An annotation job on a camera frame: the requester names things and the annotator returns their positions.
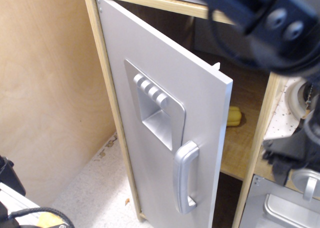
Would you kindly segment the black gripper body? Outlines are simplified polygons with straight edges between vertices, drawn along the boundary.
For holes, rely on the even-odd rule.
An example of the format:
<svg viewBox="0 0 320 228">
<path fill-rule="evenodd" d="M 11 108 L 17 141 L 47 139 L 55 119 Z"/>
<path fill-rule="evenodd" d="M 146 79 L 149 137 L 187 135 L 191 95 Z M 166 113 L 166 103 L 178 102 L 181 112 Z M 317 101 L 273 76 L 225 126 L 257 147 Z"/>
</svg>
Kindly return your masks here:
<svg viewBox="0 0 320 228">
<path fill-rule="evenodd" d="M 303 128 L 289 137 L 262 142 L 262 158 L 272 165 L 274 181 L 285 186 L 291 170 L 309 168 L 320 171 L 320 111 L 313 110 Z"/>
</svg>

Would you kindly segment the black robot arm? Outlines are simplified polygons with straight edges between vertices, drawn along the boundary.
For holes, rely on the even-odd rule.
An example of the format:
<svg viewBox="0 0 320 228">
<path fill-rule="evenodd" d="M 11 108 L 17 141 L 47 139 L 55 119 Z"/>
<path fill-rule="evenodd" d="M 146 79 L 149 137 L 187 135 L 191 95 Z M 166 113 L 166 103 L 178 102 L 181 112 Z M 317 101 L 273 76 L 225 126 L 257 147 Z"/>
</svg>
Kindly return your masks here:
<svg viewBox="0 0 320 228">
<path fill-rule="evenodd" d="M 320 15 L 305 0 L 202 0 L 208 19 L 221 11 L 251 38 L 253 59 L 231 50 L 211 27 L 220 49 L 236 63 L 320 85 Z M 320 169 L 320 106 L 290 137 L 265 140 L 263 158 L 272 165 L 275 182 L 284 186 L 291 170 Z"/>
</svg>

